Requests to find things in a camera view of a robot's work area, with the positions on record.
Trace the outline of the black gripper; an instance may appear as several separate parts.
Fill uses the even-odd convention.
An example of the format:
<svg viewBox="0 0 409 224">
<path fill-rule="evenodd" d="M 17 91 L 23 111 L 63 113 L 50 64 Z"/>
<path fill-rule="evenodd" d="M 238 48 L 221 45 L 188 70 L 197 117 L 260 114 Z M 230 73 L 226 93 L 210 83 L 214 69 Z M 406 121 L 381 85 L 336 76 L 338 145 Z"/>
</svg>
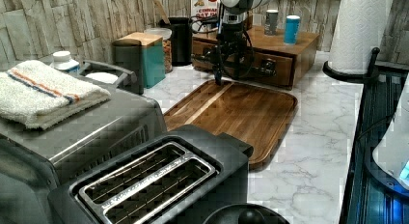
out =
<svg viewBox="0 0 409 224">
<path fill-rule="evenodd" d="M 233 55 L 233 78 L 239 79 L 242 65 L 245 62 L 247 36 L 243 23 L 222 23 L 216 36 L 217 45 L 213 48 L 213 73 L 215 83 L 222 85 L 222 65 L 220 55 Z"/>
</svg>

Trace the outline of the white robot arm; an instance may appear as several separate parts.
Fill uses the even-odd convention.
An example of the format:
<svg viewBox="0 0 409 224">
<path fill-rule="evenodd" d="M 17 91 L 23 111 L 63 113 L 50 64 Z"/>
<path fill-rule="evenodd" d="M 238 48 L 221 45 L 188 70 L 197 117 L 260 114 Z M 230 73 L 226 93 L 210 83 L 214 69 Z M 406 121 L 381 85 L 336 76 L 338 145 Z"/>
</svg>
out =
<svg viewBox="0 0 409 224">
<path fill-rule="evenodd" d="M 252 69 L 254 48 L 245 29 L 245 14 L 270 1 L 272 0 L 220 0 L 217 44 L 212 48 L 210 57 L 217 85 L 222 85 L 223 73 L 233 79 L 240 78 L 240 68 L 248 49 L 251 49 L 251 55 L 247 60 L 249 66 L 246 74 Z"/>
</svg>

